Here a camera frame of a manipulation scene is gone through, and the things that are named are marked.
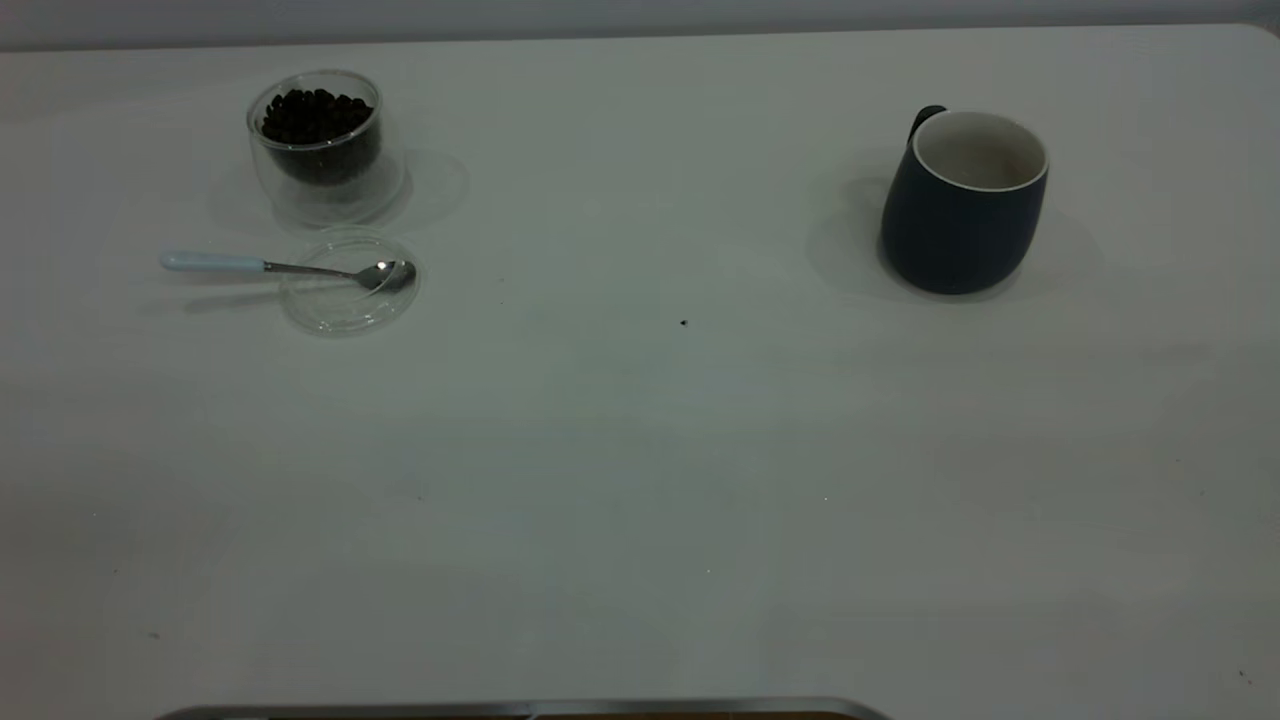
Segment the mug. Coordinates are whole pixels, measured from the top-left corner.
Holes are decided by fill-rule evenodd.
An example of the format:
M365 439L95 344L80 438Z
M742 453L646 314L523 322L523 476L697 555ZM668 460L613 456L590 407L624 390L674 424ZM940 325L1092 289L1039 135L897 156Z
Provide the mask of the mug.
M1048 152L1029 129L931 105L911 124L888 191L884 256L929 292L986 290L1027 256L1047 181Z

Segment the table surface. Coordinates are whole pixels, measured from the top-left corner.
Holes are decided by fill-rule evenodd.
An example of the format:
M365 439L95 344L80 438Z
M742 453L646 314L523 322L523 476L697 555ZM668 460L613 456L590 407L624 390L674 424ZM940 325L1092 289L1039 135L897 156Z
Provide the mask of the table surface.
M243 111L410 138L387 328L293 328ZM1280 44L1233 26L0 55L0 698L835 696L1275 717ZM1016 279L896 283L915 110L1053 169Z

